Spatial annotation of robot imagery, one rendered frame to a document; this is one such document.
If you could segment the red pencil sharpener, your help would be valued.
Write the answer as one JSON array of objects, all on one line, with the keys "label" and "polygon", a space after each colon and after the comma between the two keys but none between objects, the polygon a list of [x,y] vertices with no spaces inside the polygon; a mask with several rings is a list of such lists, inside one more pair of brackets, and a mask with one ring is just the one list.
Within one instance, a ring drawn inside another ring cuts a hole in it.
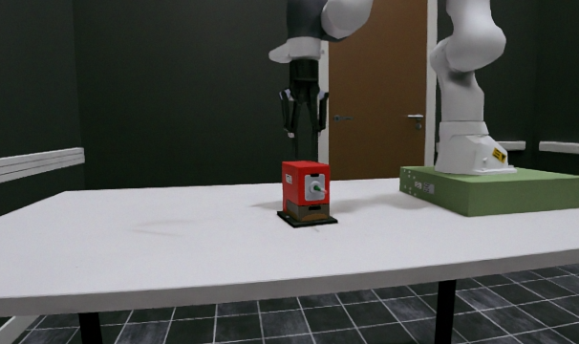
[{"label": "red pencil sharpener", "polygon": [[330,215],[330,166],[315,161],[282,162],[283,211],[293,228],[337,224]]}]

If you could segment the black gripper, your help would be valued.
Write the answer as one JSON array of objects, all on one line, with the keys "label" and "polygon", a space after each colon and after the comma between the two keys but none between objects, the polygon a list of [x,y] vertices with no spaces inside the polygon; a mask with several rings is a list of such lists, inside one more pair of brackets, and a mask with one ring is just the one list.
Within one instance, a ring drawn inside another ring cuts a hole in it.
[{"label": "black gripper", "polygon": [[[279,93],[282,102],[283,129],[291,138],[291,157],[298,159],[298,122],[302,103],[307,103],[311,121],[311,156],[318,158],[318,137],[326,129],[327,100],[329,92],[323,92],[318,85],[319,65],[317,60],[297,59],[289,62],[289,87]],[[294,99],[290,122],[290,95]],[[315,98],[319,95],[318,118]],[[296,102],[296,103],[295,103]]]}]

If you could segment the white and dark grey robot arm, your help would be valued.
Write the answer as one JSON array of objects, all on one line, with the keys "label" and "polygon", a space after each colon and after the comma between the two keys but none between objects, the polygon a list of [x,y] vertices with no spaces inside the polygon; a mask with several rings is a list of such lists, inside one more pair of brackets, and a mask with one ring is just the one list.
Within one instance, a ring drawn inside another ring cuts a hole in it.
[{"label": "white and dark grey robot arm", "polygon": [[[330,42],[346,39],[366,23],[374,0],[328,1],[288,0],[287,43],[269,52],[270,60],[321,59],[321,37]],[[489,0],[446,0],[446,11],[452,15],[453,35],[442,40],[429,59],[441,90],[434,170],[480,176],[517,173],[508,165],[507,152],[488,136],[483,91],[474,75],[504,52],[504,34],[494,25]]]}]

